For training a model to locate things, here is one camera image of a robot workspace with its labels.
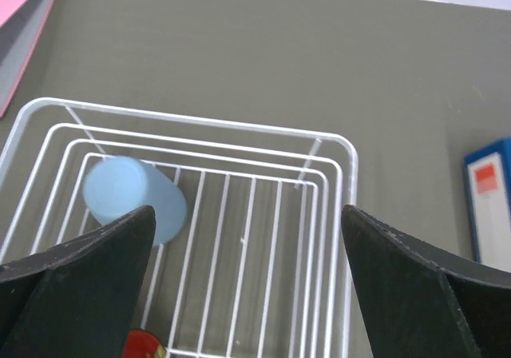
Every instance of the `light blue cup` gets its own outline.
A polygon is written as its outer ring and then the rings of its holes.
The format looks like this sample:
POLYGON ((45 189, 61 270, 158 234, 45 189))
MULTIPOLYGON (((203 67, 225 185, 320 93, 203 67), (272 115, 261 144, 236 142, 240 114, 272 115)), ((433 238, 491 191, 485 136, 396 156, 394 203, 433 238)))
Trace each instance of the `light blue cup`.
POLYGON ((176 184, 160 170, 130 157, 98 162, 85 178, 83 197, 102 225, 151 205, 156 213, 154 245, 173 239, 186 220, 186 200, 176 184))

